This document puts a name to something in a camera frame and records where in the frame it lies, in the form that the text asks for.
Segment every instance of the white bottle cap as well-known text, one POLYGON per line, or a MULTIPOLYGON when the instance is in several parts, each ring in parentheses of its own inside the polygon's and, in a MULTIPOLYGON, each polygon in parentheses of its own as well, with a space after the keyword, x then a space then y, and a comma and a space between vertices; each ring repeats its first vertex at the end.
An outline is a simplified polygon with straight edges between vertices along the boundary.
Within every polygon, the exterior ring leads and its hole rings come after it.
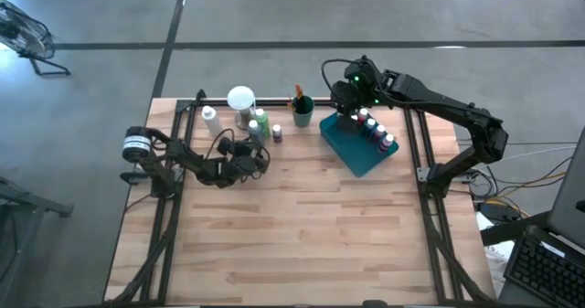
POLYGON ((245 86, 237 86, 228 93, 228 105, 236 111, 245 110, 254 104, 254 92, 245 86))
POLYGON ((213 108, 209 106, 203 106, 203 116, 205 117, 212 117, 213 116, 213 108))

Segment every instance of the white bottle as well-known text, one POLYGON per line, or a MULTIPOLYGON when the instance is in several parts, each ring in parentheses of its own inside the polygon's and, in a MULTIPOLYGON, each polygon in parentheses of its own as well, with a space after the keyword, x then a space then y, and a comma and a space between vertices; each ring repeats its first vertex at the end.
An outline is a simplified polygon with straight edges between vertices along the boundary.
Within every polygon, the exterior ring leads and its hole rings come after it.
POLYGON ((218 113, 215 109, 209 106, 204 106, 203 111, 201 112, 201 117, 203 117, 205 124, 209 128, 209 133, 213 137, 217 137, 223 131, 223 126, 221 126, 218 113))

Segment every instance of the wire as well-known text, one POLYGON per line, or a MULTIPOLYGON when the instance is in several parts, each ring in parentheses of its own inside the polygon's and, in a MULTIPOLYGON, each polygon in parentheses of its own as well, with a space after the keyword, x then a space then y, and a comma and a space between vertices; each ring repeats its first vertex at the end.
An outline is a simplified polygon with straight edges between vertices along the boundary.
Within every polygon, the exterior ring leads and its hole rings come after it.
POLYGON ((156 150, 156 151, 163 151, 163 150, 166 149, 165 147, 160 147, 160 146, 157 146, 156 145, 157 143, 160 143, 160 142, 161 141, 158 138, 157 139, 154 139, 154 142, 153 142, 153 149, 154 150, 156 150))
POLYGON ((341 99, 339 99, 339 97, 337 97, 335 92, 333 92, 333 88, 331 87, 331 83, 329 83, 329 80, 327 79, 327 76, 325 75, 325 65, 328 63, 333 63, 333 62, 345 62, 345 63, 357 64, 357 65, 359 65, 359 62, 357 62, 355 60, 344 59, 344 58, 334 58, 334 59, 325 60, 321 64, 321 76, 323 76, 323 80, 325 82, 325 85, 331 91, 331 94, 334 96, 334 98, 338 101, 341 101, 341 99))
POLYGON ((510 156, 510 157, 501 159, 501 160, 497 161, 497 163, 502 163, 503 161, 509 161, 509 160, 513 160, 513 159, 520 158, 520 157, 530 156, 530 155, 533 155, 533 154, 543 154, 543 153, 558 152, 558 151, 563 151, 563 150, 568 150, 568 149, 575 149, 576 147, 577 146, 551 148, 551 149, 547 149, 547 150, 543 150, 543 151, 537 151, 537 152, 526 153, 526 154, 519 154, 519 155, 516 155, 516 156, 510 156))
POLYGON ((469 190, 470 190, 471 194, 473 196, 477 197, 477 198, 480 198, 480 199, 487 199, 487 198, 490 198, 490 197, 494 196, 494 194, 496 193, 496 190, 497 190, 496 189, 497 188, 497 183, 494 181, 494 179, 490 175, 488 175, 484 170, 480 170, 480 169, 472 169, 472 170, 474 170, 475 172, 477 172, 477 175, 475 175, 473 177, 473 181, 472 181, 472 183, 470 183, 470 185, 472 185, 472 186, 487 185, 487 186, 489 186, 489 188, 487 190, 487 193, 482 194, 482 195, 478 195, 478 194, 476 194, 471 189, 471 187, 469 187, 469 190), (480 175, 482 178, 484 178, 488 183, 487 184, 476 185, 475 184, 475 179, 477 179, 477 176, 478 175, 480 175))
POLYGON ((500 187, 497 185, 497 182, 495 181, 495 175, 494 175, 494 172, 492 171, 492 168, 490 167, 490 165, 487 166, 487 172, 490 173, 490 176, 492 177, 492 181, 494 182, 494 193, 497 193, 500 190, 500 187))
POLYGON ((492 201, 506 202, 506 203, 509 203, 509 204, 513 205, 514 206, 514 209, 516 211, 518 211, 518 212, 522 211, 522 209, 520 208, 520 206, 515 201, 513 201, 510 197, 508 197, 506 195, 500 196, 499 198, 493 199, 492 201))
POLYGON ((523 185, 520 185, 520 186, 505 186, 504 188, 502 188, 502 190, 498 191, 495 195, 496 196, 500 196, 506 189, 509 189, 509 188, 514 188, 514 190, 506 193, 506 195, 510 195, 510 194, 514 193, 515 191, 517 191, 520 188, 538 188, 538 187, 542 187, 542 186, 550 186, 550 185, 556 184, 558 181, 564 179, 565 178, 564 177, 565 174, 566 174, 566 172, 561 172, 561 173, 557 173, 555 175, 545 176, 545 177, 539 178, 537 180, 524 183, 523 185), (543 180, 554 179, 554 178, 557 178, 557 177, 560 177, 560 178, 557 179, 557 180, 555 180, 555 181, 553 181, 553 182, 551 182, 551 183, 544 184, 544 185, 534 185, 534 186, 531 186, 531 184, 535 184, 535 183, 540 182, 540 181, 543 181, 543 180))
POLYGON ((216 142, 218 141, 219 137, 221 137, 221 135, 226 132, 231 132, 231 148, 233 148, 234 143, 236 142, 236 133, 234 133, 232 129, 225 129, 224 131, 220 132, 213 140, 213 143, 211 144, 209 150, 207 151, 207 154, 205 155, 206 160, 209 158, 209 155, 211 154, 211 151, 213 150, 213 147, 216 145, 216 142))
POLYGON ((135 206, 136 204, 138 204, 138 203, 140 203, 140 202, 144 201, 144 200, 145 200, 146 198, 148 198, 148 197, 150 197, 150 194, 148 194, 148 195, 146 195, 146 196, 144 196, 144 197, 140 198, 139 200, 137 200, 137 201, 135 201, 135 202, 132 202, 132 204, 131 204, 131 205, 129 205, 128 207, 126 207, 126 208, 124 209, 124 213, 128 212, 128 210, 130 209, 130 207, 133 207, 133 206, 135 206))
POLYGON ((253 143, 253 144, 256 144, 256 146, 257 146, 257 148, 258 148, 259 152, 262 152, 262 151, 264 151, 264 153, 266 153, 266 156, 268 157, 268 158, 267 158, 267 160, 266 160, 266 168, 265 168, 264 170, 255 170, 255 169, 254 169, 254 170, 247 170, 247 169, 245 169, 244 167, 242 167, 240 163, 238 163, 238 166, 239 166, 239 167, 240 167, 242 170, 244 170, 244 171, 248 172, 248 174, 247 174, 247 175, 243 176, 243 177, 242 177, 242 178, 239 180, 239 181, 240 181, 242 184, 243 184, 243 183, 245 183, 245 182, 246 182, 246 180, 248 180, 248 177, 249 177, 249 176, 251 176, 251 178, 252 178, 252 179, 254 179, 254 180, 258 180, 258 179, 260 179, 260 178, 262 177, 262 175, 263 175, 263 172, 262 172, 262 171, 265 171, 265 170, 267 170, 267 169, 268 169, 268 166, 271 164, 271 154, 270 154, 270 152, 269 152, 269 151, 268 151, 266 148, 264 148, 263 146, 261 146, 261 145, 259 145, 259 144, 257 144, 257 143, 254 143, 254 142, 251 142, 251 143, 253 143))
POLYGON ((550 172, 548 172, 547 174, 545 174, 545 175, 541 176, 539 179, 536 179, 536 180, 532 180, 532 181, 524 181, 524 182, 515 182, 515 181, 505 181, 505 180, 499 180, 499 179, 496 179, 495 177, 494 177, 494 180, 495 180, 495 181, 499 181, 499 182, 501 182, 501 183, 504 183, 504 184, 512 184, 512 185, 524 185, 524 184, 526 184, 526 183, 533 183, 533 182, 536 182, 536 181, 539 181, 539 180, 545 179, 545 178, 546 178, 547 176, 549 176, 549 175, 552 175, 552 173, 553 173, 553 172, 557 171, 557 170, 558 170, 558 169, 559 169, 559 168, 560 168, 560 167, 561 167, 563 164, 565 164, 565 163, 566 163, 568 160, 570 160, 571 158, 573 158, 573 156, 571 156, 571 157, 569 157, 569 158, 567 158, 567 159, 563 160, 563 161, 562 161, 562 162, 560 162, 560 163, 559 163, 557 166, 555 166, 555 168, 553 168, 552 170, 550 170, 550 172))

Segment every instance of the tripod stand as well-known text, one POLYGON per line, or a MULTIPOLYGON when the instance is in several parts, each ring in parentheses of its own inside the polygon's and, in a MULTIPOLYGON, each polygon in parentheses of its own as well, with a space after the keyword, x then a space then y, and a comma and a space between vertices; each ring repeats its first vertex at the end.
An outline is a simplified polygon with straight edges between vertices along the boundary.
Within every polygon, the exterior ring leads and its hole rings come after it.
POLYGON ((30 64, 33 66, 33 69, 35 70, 35 74, 37 74, 38 76, 46 76, 46 75, 65 75, 65 76, 69 76, 71 75, 71 72, 69 71, 69 69, 58 65, 54 62, 50 62, 46 59, 43 58, 39 58, 33 54, 27 53, 27 52, 20 52, 18 53, 18 56, 20 58, 27 58, 28 61, 30 61, 30 64), (42 62, 45 64, 48 64, 50 66, 53 66, 55 68, 61 69, 61 71, 41 71, 40 68, 38 67, 37 62, 42 62))

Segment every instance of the small bottle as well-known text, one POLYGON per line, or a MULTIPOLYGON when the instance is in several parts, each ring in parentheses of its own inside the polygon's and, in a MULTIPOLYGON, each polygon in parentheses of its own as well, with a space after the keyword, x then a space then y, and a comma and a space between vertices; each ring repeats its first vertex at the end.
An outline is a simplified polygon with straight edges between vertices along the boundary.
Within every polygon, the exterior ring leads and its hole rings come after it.
POLYGON ((272 126, 272 138, 275 143, 282 142, 282 128, 279 124, 274 124, 274 126, 272 126))
POLYGON ((262 131, 264 132, 264 136, 266 138, 271 137, 271 127, 268 124, 268 113, 265 112, 263 109, 257 109, 254 114, 254 120, 258 122, 258 124, 262 127, 262 131))
POLYGON ((366 124, 364 124, 364 127, 362 128, 362 134, 364 134, 366 137, 369 137, 369 135, 372 133, 372 131, 374 131, 375 128, 376 120, 367 119, 366 124))
POLYGON ((366 108, 362 108, 359 110, 359 113, 357 114, 357 125, 362 125, 364 124, 364 122, 367 120, 367 109, 366 108))
POLYGON ((212 136, 216 137, 223 131, 223 126, 221 126, 221 121, 215 109, 209 106, 203 106, 201 117, 203 117, 212 136))
POLYGON ((256 120, 251 120, 248 123, 248 133, 250 134, 250 139, 253 143, 262 147, 264 146, 264 140, 266 140, 266 138, 264 137, 264 133, 262 132, 262 129, 256 120))
POLYGON ((378 125, 376 127, 376 130, 374 131, 374 135, 372 136, 372 140, 374 140, 375 143, 378 143, 380 141, 380 139, 382 139, 384 137, 384 135, 386 135, 386 126, 378 125))
POLYGON ((388 148, 390 148, 390 146, 394 143, 394 135, 392 134, 387 134, 384 139, 382 139, 382 141, 380 142, 380 146, 378 148, 378 150, 384 154, 388 151, 388 148))

